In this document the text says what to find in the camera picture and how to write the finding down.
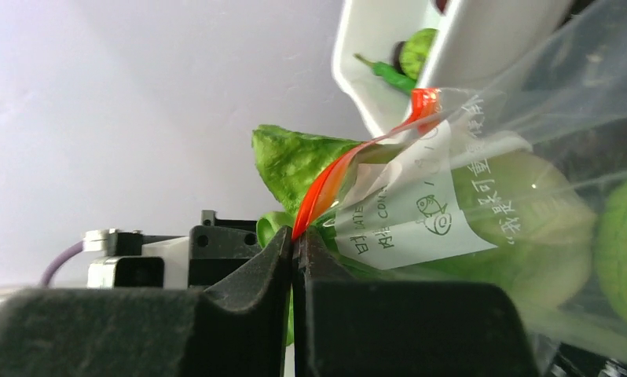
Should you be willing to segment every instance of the label on bag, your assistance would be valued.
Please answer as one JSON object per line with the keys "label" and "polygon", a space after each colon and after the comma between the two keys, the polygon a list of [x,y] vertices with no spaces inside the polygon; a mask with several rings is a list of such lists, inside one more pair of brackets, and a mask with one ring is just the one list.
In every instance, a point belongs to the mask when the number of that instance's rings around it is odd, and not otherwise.
{"label": "label on bag", "polygon": [[335,217],[341,254],[395,269],[497,247],[471,230],[459,208],[451,139],[445,121],[389,163],[358,165]]}

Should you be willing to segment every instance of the pepper stem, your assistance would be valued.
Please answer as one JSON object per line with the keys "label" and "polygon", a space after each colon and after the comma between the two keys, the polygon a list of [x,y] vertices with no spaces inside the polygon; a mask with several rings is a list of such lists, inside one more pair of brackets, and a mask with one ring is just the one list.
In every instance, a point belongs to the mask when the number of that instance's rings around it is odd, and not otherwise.
{"label": "pepper stem", "polygon": [[376,64],[373,61],[367,60],[365,57],[363,57],[359,53],[354,53],[353,56],[355,57],[355,59],[358,59],[362,63],[366,64],[366,66],[369,68],[374,68],[374,64]]}

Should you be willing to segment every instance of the screw hole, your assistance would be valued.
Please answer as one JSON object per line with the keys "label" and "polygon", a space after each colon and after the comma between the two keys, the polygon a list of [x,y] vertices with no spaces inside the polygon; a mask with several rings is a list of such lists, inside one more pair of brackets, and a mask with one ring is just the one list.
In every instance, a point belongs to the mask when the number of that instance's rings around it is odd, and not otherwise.
{"label": "screw hole", "polygon": [[204,234],[202,236],[198,236],[198,238],[196,238],[196,244],[198,247],[206,247],[209,244],[209,237]]}
{"label": "screw hole", "polygon": [[247,234],[246,236],[244,236],[244,243],[249,245],[249,246],[253,246],[255,245],[255,243],[258,242],[258,240],[255,238],[255,234]]}

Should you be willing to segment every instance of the transparent plastic bag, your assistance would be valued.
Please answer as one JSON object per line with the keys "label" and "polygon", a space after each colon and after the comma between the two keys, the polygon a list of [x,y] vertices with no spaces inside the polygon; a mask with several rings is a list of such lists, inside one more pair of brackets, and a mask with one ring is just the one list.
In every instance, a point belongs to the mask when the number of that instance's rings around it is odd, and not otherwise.
{"label": "transparent plastic bag", "polygon": [[496,284],[533,334],[627,363],[627,0],[412,109],[318,177],[293,236],[360,278]]}

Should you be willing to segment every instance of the white container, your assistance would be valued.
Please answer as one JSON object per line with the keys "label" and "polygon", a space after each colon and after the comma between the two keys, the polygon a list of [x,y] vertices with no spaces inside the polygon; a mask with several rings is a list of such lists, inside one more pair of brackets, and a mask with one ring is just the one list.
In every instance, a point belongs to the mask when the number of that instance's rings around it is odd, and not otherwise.
{"label": "white container", "polygon": [[560,24],[571,0],[346,0],[332,56],[332,75],[373,137],[407,116],[409,97],[357,61],[390,61],[394,45],[432,27],[438,35],[418,87],[481,89]]}

